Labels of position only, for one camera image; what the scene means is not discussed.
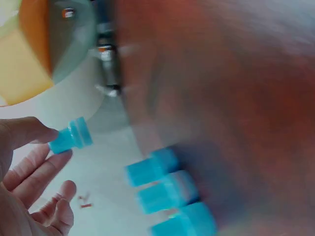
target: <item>blue bottle cap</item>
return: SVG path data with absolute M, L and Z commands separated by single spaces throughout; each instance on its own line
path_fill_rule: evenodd
M 130 185 L 137 187 L 159 180 L 178 168 L 179 161 L 173 151 L 163 148 L 152 152 L 149 159 L 127 166 L 126 175 Z
M 151 228 L 153 236 L 214 236 L 217 227 L 212 214 L 203 203 L 180 209 L 175 218 Z
M 67 128 L 60 130 L 57 139 L 48 145 L 54 154 L 72 149 L 83 148 L 92 145 L 93 141 L 84 118 L 78 118 L 69 122 Z
M 185 206 L 198 198 L 198 191 L 186 171 L 166 175 L 160 183 L 138 192 L 145 214 Z

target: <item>blue cylinder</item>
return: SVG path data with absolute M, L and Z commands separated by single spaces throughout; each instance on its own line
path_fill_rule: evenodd
M 48 145 L 54 154 L 59 154 L 74 147 L 83 148 L 93 141 L 83 117 L 69 122 L 67 128 L 60 130 L 57 139 Z
M 182 207 L 198 197 L 197 188 L 186 171 L 166 175 L 160 183 L 139 191 L 137 196 L 145 214 Z
M 173 151 L 163 148 L 153 151 L 149 159 L 127 166 L 126 175 L 130 185 L 137 187 L 161 179 L 178 169 L 179 161 Z
M 179 213 L 151 228 L 153 236 L 214 236 L 215 219 L 204 203 L 185 206 Z

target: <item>white table surface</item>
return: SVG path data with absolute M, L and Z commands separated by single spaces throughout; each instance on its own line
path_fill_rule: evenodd
M 31 210 L 41 207 L 59 189 L 72 180 L 77 195 L 71 202 L 74 227 L 70 236 L 148 236 L 148 228 L 166 219 L 163 212 L 144 215 L 135 201 L 137 189 L 127 185 L 124 166 L 143 159 L 132 128 L 119 98 L 107 98 L 88 121 L 94 145 L 74 149 L 73 158 L 51 182 Z M 32 145 L 18 149 L 13 163 L 18 163 Z M 90 197 L 92 207 L 80 208 L 78 196 Z

